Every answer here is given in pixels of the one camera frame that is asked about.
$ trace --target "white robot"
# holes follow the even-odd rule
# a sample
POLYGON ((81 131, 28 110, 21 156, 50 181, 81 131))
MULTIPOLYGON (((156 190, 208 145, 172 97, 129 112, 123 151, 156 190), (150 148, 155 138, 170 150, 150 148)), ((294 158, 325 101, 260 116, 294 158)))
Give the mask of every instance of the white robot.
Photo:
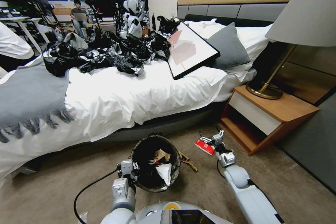
POLYGON ((142 21, 143 18, 145 17, 145 3, 146 1, 145 0, 137 0, 138 1, 138 5, 139 5, 139 20, 142 21))
POLYGON ((126 0, 124 1, 124 8, 129 11, 129 13, 124 14, 124 27, 120 30, 119 35, 122 38, 127 37, 127 33, 132 34, 135 37, 142 36, 142 27, 140 24, 141 18, 137 17, 138 12, 138 1, 137 0, 126 0))
MULTIPOLYGON (((244 213, 249 224, 280 224, 284 221, 263 194, 252 182, 246 170, 235 165, 236 158, 233 151, 227 150, 222 142, 224 131, 212 136, 211 139, 203 137, 215 148, 218 158, 217 165, 225 168, 224 177, 233 190, 239 207, 244 213)), ((113 203, 110 213, 102 220, 101 224, 181 224, 201 223, 191 222, 191 219, 202 220, 202 223, 230 224, 226 221, 198 206, 183 202, 162 202, 143 208, 139 213, 135 210, 135 186, 136 173, 139 167, 131 159, 123 160, 118 165, 119 179, 115 179, 112 185, 113 203)))

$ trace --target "trash can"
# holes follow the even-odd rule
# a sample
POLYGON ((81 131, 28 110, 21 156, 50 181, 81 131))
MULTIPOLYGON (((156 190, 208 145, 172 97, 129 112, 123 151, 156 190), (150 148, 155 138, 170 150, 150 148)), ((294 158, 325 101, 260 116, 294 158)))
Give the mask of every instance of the trash can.
POLYGON ((135 185, 145 191, 154 193, 165 191, 168 188, 165 181, 159 176, 155 165, 148 163, 159 149, 170 154, 171 179, 169 185, 172 185, 180 173, 181 158, 176 147, 168 138, 160 133, 153 133, 139 141, 130 155, 130 159, 137 162, 139 166, 138 179, 135 185))

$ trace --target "white lamp shade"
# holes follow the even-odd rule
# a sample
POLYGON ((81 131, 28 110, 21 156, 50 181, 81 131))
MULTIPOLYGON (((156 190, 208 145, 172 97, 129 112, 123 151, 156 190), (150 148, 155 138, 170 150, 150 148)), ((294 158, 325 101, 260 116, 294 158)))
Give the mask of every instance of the white lamp shade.
POLYGON ((336 46, 336 0, 290 0, 266 38, 306 46, 336 46))

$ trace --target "beige carpet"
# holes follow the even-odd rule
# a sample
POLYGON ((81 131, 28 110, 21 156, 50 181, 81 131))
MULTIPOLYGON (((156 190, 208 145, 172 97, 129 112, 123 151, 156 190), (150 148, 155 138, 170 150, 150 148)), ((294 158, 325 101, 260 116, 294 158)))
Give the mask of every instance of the beige carpet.
MULTIPOLYGON (((212 125, 202 127, 205 136, 216 134, 212 125)), ((194 146, 197 127, 168 136, 178 150, 198 167, 186 164, 168 191, 136 193, 136 211, 162 201, 183 201, 198 205, 233 223, 246 223, 226 181, 216 170, 216 157, 194 146)), ((335 223, 336 197, 276 147, 248 156, 226 135, 237 164, 265 192, 288 223, 335 223)), ((0 223, 76 224, 72 210, 76 194, 87 184, 115 169, 126 159, 135 142, 96 143, 65 150, 46 161, 32 175, 18 175, 0 189, 0 223)), ((112 202, 111 185, 116 174, 85 191, 79 198, 79 212, 88 212, 88 223, 100 223, 112 202)))

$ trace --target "wooden nightstand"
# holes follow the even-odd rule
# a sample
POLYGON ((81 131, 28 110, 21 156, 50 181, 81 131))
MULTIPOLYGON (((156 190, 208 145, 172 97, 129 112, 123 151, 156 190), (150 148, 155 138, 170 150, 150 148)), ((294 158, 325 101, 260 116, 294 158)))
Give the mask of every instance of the wooden nightstand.
POLYGON ((225 106, 221 122, 252 155, 282 139, 317 111, 313 105, 286 93, 278 100, 267 100, 239 86, 225 106))

